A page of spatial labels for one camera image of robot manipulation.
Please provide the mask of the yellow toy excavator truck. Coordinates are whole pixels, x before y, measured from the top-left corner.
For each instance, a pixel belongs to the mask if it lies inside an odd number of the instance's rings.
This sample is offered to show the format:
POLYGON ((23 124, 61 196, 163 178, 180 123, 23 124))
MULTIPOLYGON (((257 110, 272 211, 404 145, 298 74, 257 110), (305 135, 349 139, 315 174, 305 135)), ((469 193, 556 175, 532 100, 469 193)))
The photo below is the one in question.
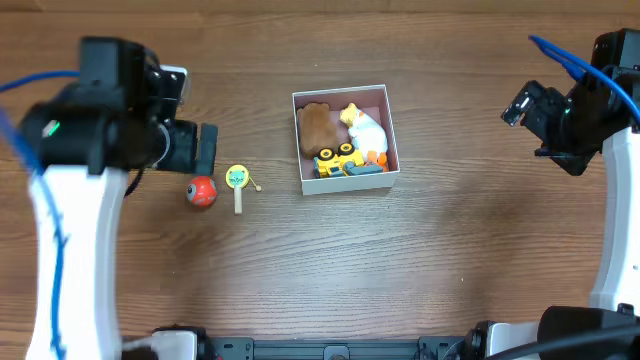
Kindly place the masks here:
POLYGON ((314 172, 318 178, 370 175, 388 170, 387 154, 369 151, 366 155, 351 143, 343 143, 334 152, 322 149, 313 159, 314 172))

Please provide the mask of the yellow wooden rattle drum toy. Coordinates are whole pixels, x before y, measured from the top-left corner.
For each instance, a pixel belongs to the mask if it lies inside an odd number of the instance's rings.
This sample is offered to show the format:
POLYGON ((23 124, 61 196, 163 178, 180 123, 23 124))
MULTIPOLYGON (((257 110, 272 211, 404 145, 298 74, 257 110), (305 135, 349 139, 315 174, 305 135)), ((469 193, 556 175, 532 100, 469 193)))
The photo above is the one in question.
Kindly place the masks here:
POLYGON ((233 189, 235 215, 243 214, 242 191, 248 184, 252 184, 257 192, 262 191, 262 187, 251 177, 249 169, 241 164, 234 164, 228 168, 225 181, 227 186, 233 189))

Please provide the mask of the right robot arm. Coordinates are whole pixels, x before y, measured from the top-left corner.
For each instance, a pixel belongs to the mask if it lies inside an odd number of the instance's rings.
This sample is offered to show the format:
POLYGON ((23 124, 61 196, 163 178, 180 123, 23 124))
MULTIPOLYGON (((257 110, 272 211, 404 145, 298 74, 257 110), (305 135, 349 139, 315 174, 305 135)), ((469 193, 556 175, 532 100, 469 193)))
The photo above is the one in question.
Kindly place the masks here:
POLYGON ((596 154, 607 176, 605 232, 586 307, 551 306, 536 322, 482 322, 451 359, 636 359, 639 356, 639 33, 596 38, 590 61, 548 40, 536 47, 574 80, 562 94, 527 82, 502 113, 541 141, 535 154, 572 176, 596 154))

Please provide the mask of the white plush duck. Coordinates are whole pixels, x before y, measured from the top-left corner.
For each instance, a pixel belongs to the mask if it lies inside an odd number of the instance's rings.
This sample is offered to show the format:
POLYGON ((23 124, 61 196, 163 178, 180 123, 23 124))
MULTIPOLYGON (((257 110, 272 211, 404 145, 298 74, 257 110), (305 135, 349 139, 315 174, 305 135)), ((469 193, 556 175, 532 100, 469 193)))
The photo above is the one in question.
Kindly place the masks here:
POLYGON ((385 130, 371 116, 350 103, 340 112, 339 120, 348 128, 351 144, 365 163, 388 169, 388 141, 385 130))

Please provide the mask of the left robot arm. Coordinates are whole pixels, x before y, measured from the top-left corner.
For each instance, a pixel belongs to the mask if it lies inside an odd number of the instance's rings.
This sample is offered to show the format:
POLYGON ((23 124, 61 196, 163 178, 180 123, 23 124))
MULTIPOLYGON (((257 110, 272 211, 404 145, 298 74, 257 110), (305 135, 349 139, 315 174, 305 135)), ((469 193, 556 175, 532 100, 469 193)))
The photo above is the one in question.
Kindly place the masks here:
POLYGON ((116 314, 122 203, 143 172, 209 176, 218 130, 176 118, 189 75, 141 44, 85 37, 79 70, 35 104, 17 141, 33 172, 38 236, 31 359, 212 359, 199 327, 161 327, 126 340, 116 314))

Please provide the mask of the red ball with eye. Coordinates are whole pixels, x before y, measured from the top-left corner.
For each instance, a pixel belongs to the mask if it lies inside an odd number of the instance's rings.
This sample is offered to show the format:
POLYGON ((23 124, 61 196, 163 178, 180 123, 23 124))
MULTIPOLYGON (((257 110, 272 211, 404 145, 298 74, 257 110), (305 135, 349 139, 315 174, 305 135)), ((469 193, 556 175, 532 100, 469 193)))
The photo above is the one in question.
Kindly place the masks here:
POLYGON ((197 176, 191 179, 186 189, 187 201, 197 207, 210 207, 217 198, 217 188, 214 181, 207 176, 197 176))

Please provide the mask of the brown plush toy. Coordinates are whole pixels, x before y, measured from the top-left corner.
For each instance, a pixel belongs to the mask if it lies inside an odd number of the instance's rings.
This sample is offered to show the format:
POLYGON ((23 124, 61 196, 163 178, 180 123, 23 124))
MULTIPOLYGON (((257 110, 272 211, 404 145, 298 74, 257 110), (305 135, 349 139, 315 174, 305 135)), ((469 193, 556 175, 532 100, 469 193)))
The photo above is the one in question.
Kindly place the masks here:
POLYGON ((309 103, 296 112, 299 130, 300 152, 312 160, 322 149, 336 151, 339 146, 338 130, 330 118, 327 103, 309 103))

